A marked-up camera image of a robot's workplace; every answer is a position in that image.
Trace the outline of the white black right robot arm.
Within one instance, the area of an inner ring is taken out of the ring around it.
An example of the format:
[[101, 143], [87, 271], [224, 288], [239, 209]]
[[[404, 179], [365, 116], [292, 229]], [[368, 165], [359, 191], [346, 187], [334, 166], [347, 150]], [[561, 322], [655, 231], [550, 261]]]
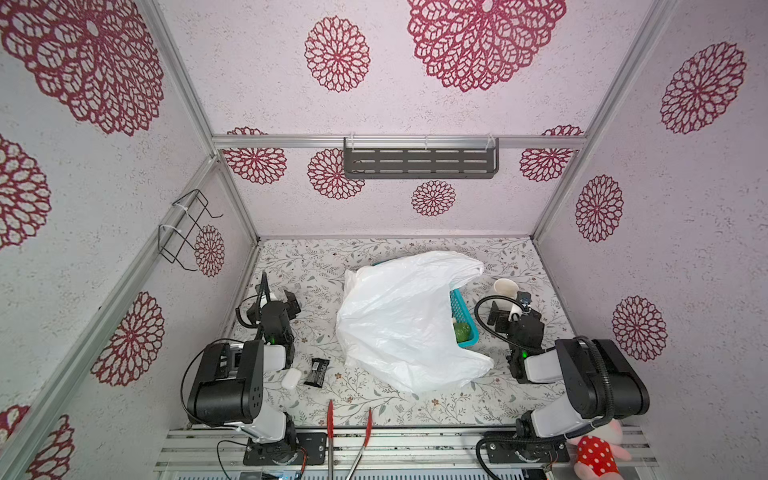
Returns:
[[576, 336], [544, 348], [541, 314], [502, 295], [479, 300], [474, 317], [508, 345], [508, 368], [518, 383], [565, 388], [557, 400], [525, 412], [514, 429], [484, 433], [476, 444], [481, 465], [566, 462], [569, 440], [649, 410], [648, 389], [615, 342]]

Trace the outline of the white plastic bag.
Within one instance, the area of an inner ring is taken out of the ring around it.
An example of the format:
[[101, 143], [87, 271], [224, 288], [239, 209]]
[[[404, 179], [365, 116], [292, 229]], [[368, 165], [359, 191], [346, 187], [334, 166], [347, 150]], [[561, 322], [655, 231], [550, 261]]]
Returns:
[[459, 346], [450, 303], [452, 291], [483, 272], [481, 261], [453, 251], [346, 271], [336, 337], [347, 365], [418, 395], [484, 376], [494, 362]]

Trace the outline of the green avocado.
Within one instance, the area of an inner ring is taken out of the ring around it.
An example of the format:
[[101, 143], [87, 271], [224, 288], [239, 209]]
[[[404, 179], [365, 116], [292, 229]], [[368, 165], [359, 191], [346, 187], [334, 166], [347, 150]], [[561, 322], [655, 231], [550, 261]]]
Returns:
[[461, 344], [468, 342], [473, 338], [471, 326], [466, 322], [456, 322], [453, 324], [453, 330], [456, 342]]

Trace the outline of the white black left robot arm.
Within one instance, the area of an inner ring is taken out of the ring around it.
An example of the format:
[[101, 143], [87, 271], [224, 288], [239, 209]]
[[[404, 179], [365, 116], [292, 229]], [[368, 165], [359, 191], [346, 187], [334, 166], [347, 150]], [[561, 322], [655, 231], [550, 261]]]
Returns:
[[180, 388], [181, 405], [192, 424], [230, 428], [244, 434], [245, 459], [288, 464], [300, 448], [291, 416], [266, 403], [264, 376], [288, 371], [295, 356], [291, 321], [301, 312], [294, 293], [286, 290], [276, 300], [265, 287], [245, 316], [243, 327], [253, 327], [251, 340], [217, 339], [194, 358], [197, 371], [191, 387]]

